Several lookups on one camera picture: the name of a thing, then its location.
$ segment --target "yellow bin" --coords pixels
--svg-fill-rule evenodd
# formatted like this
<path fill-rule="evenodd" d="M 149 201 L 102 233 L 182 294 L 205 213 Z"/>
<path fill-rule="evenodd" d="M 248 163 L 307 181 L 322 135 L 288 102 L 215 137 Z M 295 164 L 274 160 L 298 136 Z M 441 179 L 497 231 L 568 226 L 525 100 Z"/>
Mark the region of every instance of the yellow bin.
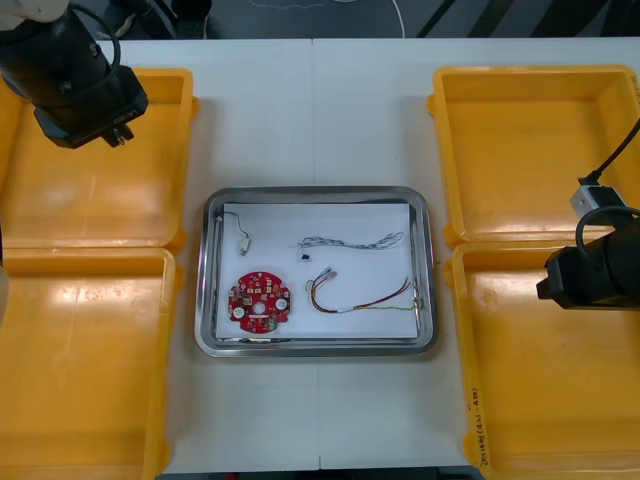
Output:
<path fill-rule="evenodd" d="M 623 66 L 446 67 L 433 78 L 450 246 L 571 240 L 569 199 L 640 115 L 635 74 Z M 640 205 L 640 151 L 631 144 L 605 171 Z M 603 232 L 589 227 L 587 237 Z"/>
<path fill-rule="evenodd" d="M 55 146 L 0 81 L 0 218 L 9 298 L 0 329 L 0 479 L 152 480 L 191 121 L 182 69 L 138 69 L 149 97 L 112 149 Z"/>
<path fill-rule="evenodd" d="M 640 312 L 538 300 L 564 243 L 466 243 L 445 266 L 468 460 L 493 478 L 640 478 Z"/>
<path fill-rule="evenodd" d="M 175 264 L 163 249 L 6 250 L 0 478 L 152 480 Z"/>
<path fill-rule="evenodd" d="M 33 106 L 0 81 L 0 218 L 7 248 L 184 246 L 181 232 L 191 121 L 184 69 L 136 69 L 149 98 L 135 138 L 111 148 L 54 145 Z"/>

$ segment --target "metal tray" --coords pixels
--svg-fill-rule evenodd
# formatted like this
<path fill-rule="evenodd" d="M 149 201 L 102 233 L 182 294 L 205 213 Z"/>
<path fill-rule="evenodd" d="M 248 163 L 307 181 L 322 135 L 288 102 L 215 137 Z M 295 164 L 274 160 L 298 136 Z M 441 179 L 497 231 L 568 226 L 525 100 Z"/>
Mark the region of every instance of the metal tray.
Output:
<path fill-rule="evenodd" d="M 410 212 L 413 285 L 420 293 L 416 307 L 418 336 L 411 339 L 220 339 L 216 337 L 219 267 L 224 222 L 216 222 L 225 204 L 359 204 L 405 203 Z M 419 354 L 437 337 L 431 231 L 425 199 L 405 187 L 275 187 L 228 188 L 209 198 L 204 209 L 196 294 L 195 336 L 202 350 L 226 356 L 345 356 Z"/>

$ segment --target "red circuit board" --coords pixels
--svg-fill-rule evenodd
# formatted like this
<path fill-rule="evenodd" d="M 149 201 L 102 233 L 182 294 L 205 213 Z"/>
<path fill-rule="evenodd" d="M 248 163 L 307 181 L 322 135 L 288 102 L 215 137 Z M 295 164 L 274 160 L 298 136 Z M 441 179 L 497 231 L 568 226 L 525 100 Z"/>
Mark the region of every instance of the red circuit board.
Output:
<path fill-rule="evenodd" d="M 273 332 L 289 319 L 290 311 L 289 289 L 271 273 L 247 273 L 229 291 L 229 316 L 247 332 Z"/>

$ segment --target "red wire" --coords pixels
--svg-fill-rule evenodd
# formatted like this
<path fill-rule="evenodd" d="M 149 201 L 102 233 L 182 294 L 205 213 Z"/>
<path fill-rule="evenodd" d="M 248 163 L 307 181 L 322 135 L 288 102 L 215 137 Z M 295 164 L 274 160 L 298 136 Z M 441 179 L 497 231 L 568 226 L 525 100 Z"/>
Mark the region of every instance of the red wire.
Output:
<path fill-rule="evenodd" d="M 397 297 L 401 293 L 405 292 L 407 290 L 407 288 L 409 288 L 409 286 L 410 286 L 409 279 L 405 278 L 404 279 L 404 283 L 402 284 L 402 287 L 400 287 L 399 290 L 395 291 L 391 295 L 387 295 L 386 297 L 381 298 L 380 300 L 376 300 L 375 302 L 363 303 L 362 305 L 356 305 L 353 308 L 355 310 L 357 310 L 357 309 L 360 309 L 360 308 L 370 307 L 371 305 L 377 305 L 378 303 L 386 302 L 387 300 L 391 300 L 392 298 Z"/>
<path fill-rule="evenodd" d="M 323 313 L 340 313 L 340 312 L 338 312 L 338 310 L 329 310 L 329 309 L 326 309 L 324 307 L 321 307 L 320 305 L 318 305 L 318 302 L 316 301 L 316 292 L 317 292 L 318 288 L 320 288 L 320 286 L 323 283 L 325 283 L 327 280 L 328 280 L 328 278 L 325 277 L 320 282 L 313 284 L 313 286 L 311 287 L 311 303 L 316 308 L 316 310 L 319 310 L 319 311 L 321 311 Z M 402 284 L 402 287 L 400 287 L 400 289 L 398 289 L 397 291 L 395 291 L 391 295 L 387 295 L 384 298 L 380 298 L 380 299 L 375 300 L 375 301 L 370 302 L 370 303 L 363 303 L 362 305 L 356 305 L 355 307 L 352 307 L 352 309 L 353 310 L 361 310 L 363 308 L 370 307 L 372 305 L 377 305 L 379 303 L 386 302 L 387 300 L 391 300 L 392 298 L 397 297 L 401 293 L 407 291 L 407 289 L 410 286 L 411 286 L 411 282 L 409 282 L 409 278 L 407 277 L 407 278 L 404 279 L 404 283 Z"/>

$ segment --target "handwritten label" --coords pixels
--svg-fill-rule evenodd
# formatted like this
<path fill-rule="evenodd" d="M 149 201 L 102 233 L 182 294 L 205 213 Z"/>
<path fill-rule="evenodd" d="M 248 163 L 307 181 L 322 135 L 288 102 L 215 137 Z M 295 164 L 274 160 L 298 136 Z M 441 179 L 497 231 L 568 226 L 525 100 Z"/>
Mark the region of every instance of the handwritten label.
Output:
<path fill-rule="evenodd" d="M 471 389 L 471 403 L 475 411 L 475 426 L 476 426 L 476 441 L 478 442 L 478 449 L 480 450 L 480 466 L 489 466 L 489 453 L 487 452 L 487 435 L 484 429 L 484 422 L 482 421 L 482 413 L 480 412 L 480 393 L 477 388 Z"/>

